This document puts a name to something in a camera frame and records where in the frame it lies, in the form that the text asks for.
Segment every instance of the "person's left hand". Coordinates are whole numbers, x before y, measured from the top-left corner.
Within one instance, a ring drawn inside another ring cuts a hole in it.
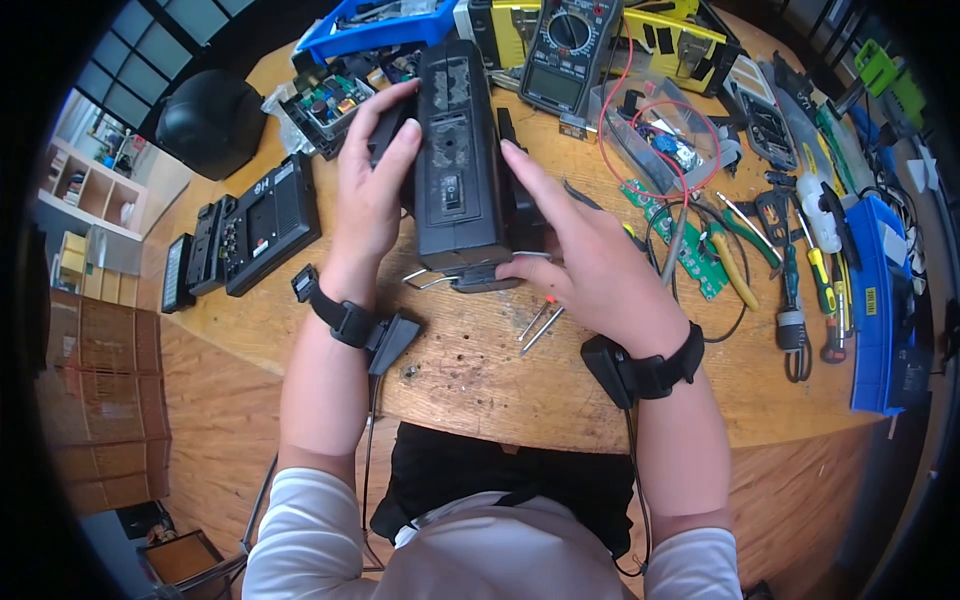
[[[391,85],[357,109],[338,158],[337,225],[331,256],[375,263],[396,243],[400,224],[399,189],[420,148],[420,124],[407,119],[375,169],[367,146],[380,114],[417,90],[420,80]]]

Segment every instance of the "wooden floor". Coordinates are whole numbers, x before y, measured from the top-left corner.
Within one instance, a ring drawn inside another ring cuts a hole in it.
[[[161,218],[145,240],[138,290],[141,307],[157,310],[171,233],[170,219]],[[179,531],[203,529],[226,557],[236,552],[276,451],[281,379],[166,319],[161,323],[167,411],[173,431],[171,494],[163,504]],[[801,598],[826,572],[850,519],[871,427],[733,452],[733,532],[744,587],[766,579],[778,600]],[[386,490],[395,434],[395,422],[377,422],[370,514]],[[365,448],[366,438],[357,453],[358,482],[362,482]],[[631,504],[630,518],[637,523],[633,547],[642,548],[636,502]],[[388,542],[371,534],[371,545],[381,560],[389,560],[393,550]],[[634,570],[629,557],[621,559],[621,564]],[[640,579],[626,583],[642,597]]]

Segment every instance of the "white shirt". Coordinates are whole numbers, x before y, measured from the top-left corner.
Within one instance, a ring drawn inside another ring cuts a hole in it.
[[[492,506],[504,492],[456,500],[397,534],[379,582],[361,578],[363,534],[353,491],[333,475],[288,468],[276,475],[244,578],[259,598],[624,598],[610,552],[561,504],[535,497]],[[724,529],[661,543],[646,598],[740,600],[736,544]]]

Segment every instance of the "white bottle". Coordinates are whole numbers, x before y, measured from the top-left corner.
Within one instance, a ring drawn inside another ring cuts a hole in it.
[[[820,183],[820,178],[804,171],[797,178],[797,195],[800,196],[810,234],[816,238],[817,246],[821,252],[833,254],[840,252],[843,245],[840,243],[840,236],[837,235],[833,215],[820,209],[820,197],[824,193]]]

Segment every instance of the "hand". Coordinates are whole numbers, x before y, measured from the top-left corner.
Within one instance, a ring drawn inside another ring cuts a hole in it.
[[[376,263],[396,243],[399,189],[420,148],[420,124],[407,119],[375,169],[367,146],[380,114],[417,90],[420,80],[392,85],[357,109],[338,159],[337,225],[331,257]]]
[[[672,356],[689,334],[688,320],[619,219],[573,199],[515,145],[503,141],[500,147],[556,230],[564,265],[518,256],[497,267],[497,278],[530,280],[578,323],[611,338],[634,358]]]

